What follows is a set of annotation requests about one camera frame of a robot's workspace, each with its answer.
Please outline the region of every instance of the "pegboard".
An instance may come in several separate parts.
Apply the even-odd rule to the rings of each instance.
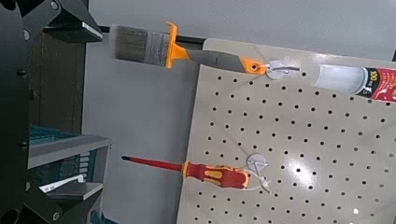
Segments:
[[[272,194],[184,180],[178,223],[393,223],[396,105],[311,87],[318,64],[395,63],[208,39],[204,49],[302,71],[280,80],[201,66],[187,159],[246,166],[260,153]],[[259,183],[251,177],[250,186]]]

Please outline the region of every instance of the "paintbrush handle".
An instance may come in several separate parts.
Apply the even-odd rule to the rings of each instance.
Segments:
[[[190,60],[209,67],[251,75],[263,75],[265,73],[265,65],[263,63],[234,54],[194,49],[186,49],[186,53]]]

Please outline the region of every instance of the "white wall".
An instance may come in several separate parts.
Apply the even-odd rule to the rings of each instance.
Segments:
[[[396,0],[92,0],[102,24],[390,60]]]
[[[396,0],[91,0],[102,25],[218,37],[390,60]],[[107,39],[87,51],[83,132],[113,139],[104,210],[120,223],[175,223],[181,178],[120,160],[183,162],[196,85],[194,63],[173,70],[108,57]]]

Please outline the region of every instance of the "bottle label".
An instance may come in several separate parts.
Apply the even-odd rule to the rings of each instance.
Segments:
[[[365,69],[368,72],[367,82],[358,95],[373,100],[396,102],[396,69]]]

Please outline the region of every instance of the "black bar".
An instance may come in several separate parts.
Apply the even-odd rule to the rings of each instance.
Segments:
[[[108,26],[99,26],[102,30],[102,33],[110,33],[110,27]],[[189,37],[184,35],[177,35],[176,42],[184,43],[184,44],[195,44],[195,45],[203,45],[205,39],[199,37]]]

